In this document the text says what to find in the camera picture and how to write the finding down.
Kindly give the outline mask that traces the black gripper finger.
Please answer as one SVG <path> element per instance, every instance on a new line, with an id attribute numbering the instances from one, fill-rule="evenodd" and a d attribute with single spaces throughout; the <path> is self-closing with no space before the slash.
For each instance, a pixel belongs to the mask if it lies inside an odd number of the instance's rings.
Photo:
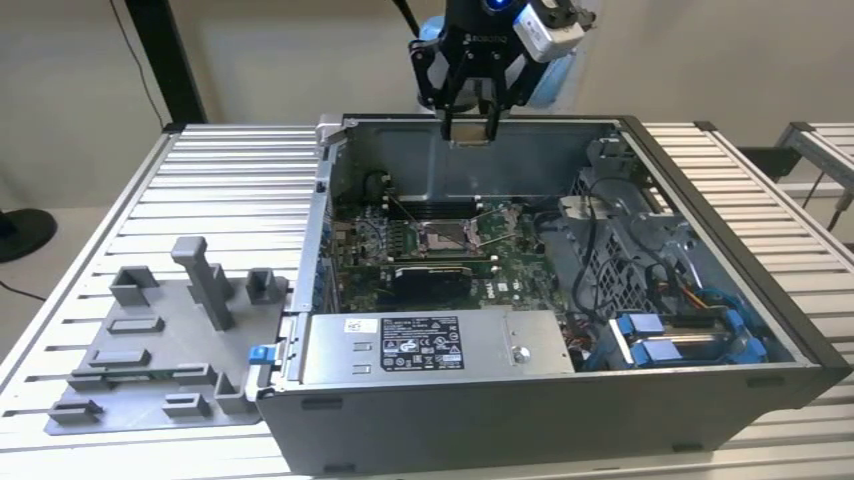
<path id="1" fill-rule="evenodd" d="M 485 105 L 484 135 L 493 141 L 501 115 L 513 107 L 526 104 L 533 89 L 533 64 L 530 56 L 518 50 L 514 57 L 508 53 L 492 53 L 482 73 L 480 102 Z"/>
<path id="2" fill-rule="evenodd" d="M 450 140 L 456 100 L 464 85 L 466 59 L 450 62 L 444 58 L 438 40 L 412 40 L 408 54 L 421 106 L 430 108 L 440 120 L 440 135 Z"/>

